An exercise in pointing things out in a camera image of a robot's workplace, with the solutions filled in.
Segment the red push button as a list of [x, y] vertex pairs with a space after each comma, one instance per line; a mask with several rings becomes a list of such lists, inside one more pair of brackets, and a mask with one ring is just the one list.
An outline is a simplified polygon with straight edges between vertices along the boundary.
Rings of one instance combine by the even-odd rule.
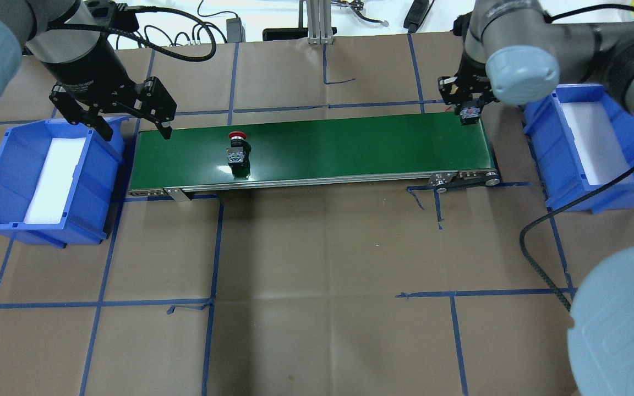
[[251, 145], [247, 135], [242, 131], [232, 131], [228, 135], [229, 148], [227, 148], [227, 165], [235, 178], [248, 178], [250, 173]]

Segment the near blue plastic bin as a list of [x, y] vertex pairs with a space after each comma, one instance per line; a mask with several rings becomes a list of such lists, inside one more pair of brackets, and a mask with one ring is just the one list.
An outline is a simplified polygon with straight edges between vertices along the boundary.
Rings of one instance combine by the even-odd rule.
[[94, 129], [46, 119], [8, 128], [0, 144], [0, 235], [26, 245], [98, 245], [117, 171], [124, 116]]

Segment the blue plastic bin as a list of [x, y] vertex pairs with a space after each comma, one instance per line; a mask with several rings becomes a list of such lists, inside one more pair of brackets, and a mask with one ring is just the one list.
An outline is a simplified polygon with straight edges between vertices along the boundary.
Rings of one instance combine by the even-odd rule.
[[124, 116], [94, 129], [46, 119], [8, 128], [0, 144], [0, 235], [26, 245], [98, 245], [117, 171]]
[[591, 193], [634, 165], [634, 116], [601, 85], [559, 85], [527, 103], [531, 140], [551, 210]]

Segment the far blue plastic bin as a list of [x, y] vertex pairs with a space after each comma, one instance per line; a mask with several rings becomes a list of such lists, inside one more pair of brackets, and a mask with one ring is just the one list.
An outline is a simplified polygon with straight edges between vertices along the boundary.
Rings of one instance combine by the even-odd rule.
[[634, 116], [601, 85], [559, 85], [527, 103], [531, 140], [551, 210], [591, 193], [634, 165]]

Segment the white foam pad near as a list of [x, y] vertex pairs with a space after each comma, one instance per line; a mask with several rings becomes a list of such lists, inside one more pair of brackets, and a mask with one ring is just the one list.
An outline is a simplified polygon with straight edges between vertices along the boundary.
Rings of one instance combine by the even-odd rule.
[[86, 138], [53, 138], [37, 187], [24, 217], [25, 224], [58, 224], [62, 221], [75, 169]]

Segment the white foam pad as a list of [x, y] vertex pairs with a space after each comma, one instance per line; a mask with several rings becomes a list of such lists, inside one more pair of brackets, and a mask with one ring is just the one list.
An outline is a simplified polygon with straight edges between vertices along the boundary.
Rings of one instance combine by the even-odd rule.
[[631, 168], [601, 102], [561, 103], [561, 109], [591, 185], [604, 185]]
[[24, 217], [25, 224], [58, 224], [62, 221], [75, 169], [86, 138], [53, 138], [37, 187]]

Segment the white foam pad far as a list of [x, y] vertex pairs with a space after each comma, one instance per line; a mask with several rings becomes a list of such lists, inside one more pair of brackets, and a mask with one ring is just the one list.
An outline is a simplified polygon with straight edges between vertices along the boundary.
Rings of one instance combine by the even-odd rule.
[[561, 103], [561, 109], [591, 185], [604, 185], [631, 168], [601, 102]]

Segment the black power adapter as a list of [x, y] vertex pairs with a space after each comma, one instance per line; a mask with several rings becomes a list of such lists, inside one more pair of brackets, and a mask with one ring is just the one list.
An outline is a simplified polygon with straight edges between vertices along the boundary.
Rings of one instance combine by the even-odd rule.
[[245, 42], [245, 29], [242, 18], [234, 17], [226, 20], [227, 43]]

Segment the green conveyor belt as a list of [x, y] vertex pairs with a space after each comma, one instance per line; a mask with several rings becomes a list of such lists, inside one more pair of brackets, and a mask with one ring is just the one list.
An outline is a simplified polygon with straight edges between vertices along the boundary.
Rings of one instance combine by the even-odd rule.
[[[251, 145], [248, 178], [227, 165], [229, 133]], [[428, 179], [437, 191], [501, 182], [482, 123], [425, 113], [141, 132], [131, 196]]]

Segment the aluminium frame post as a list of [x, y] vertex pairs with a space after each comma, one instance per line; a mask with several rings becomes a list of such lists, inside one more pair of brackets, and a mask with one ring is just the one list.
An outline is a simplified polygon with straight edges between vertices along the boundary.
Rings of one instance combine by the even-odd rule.
[[334, 32], [331, 20], [331, 1], [307, 0], [307, 40], [310, 45], [331, 45]]

